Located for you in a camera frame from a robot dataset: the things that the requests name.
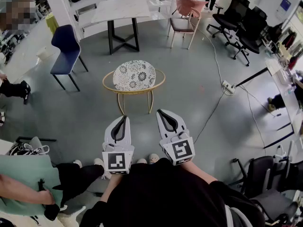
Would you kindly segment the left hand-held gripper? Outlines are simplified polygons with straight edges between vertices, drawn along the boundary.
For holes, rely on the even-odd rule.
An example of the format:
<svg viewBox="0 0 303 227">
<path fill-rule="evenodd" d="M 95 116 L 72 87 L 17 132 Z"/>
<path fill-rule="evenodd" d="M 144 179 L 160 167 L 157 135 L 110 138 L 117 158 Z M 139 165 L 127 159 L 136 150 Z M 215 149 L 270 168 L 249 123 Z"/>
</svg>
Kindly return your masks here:
<svg viewBox="0 0 303 227">
<path fill-rule="evenodd" d="M 124 115 L 115 119 L 105 130 L 103 161 L 110 174 L 127 175 L 134 156 L 134 146 L 119 146 L 112 143 L 131 143 L 130 120 Z"/>
</svg>

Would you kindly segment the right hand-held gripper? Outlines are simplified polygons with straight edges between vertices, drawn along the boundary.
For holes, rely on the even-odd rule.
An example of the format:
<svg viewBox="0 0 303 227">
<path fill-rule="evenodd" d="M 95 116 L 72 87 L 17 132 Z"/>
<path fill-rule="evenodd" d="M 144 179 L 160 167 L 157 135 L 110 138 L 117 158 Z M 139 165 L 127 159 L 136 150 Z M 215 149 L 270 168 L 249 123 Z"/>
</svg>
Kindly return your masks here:
<svg viewBox="0 0 303 227">
<path fill-rule="evenodd" d="M 184 120 L 165 109 L 158 109 L 156 118 L 162 138 L 160 146 L 170 162 L 178 166 L 191 161 L 195 156 L 194 143 Z"/>
</svg>

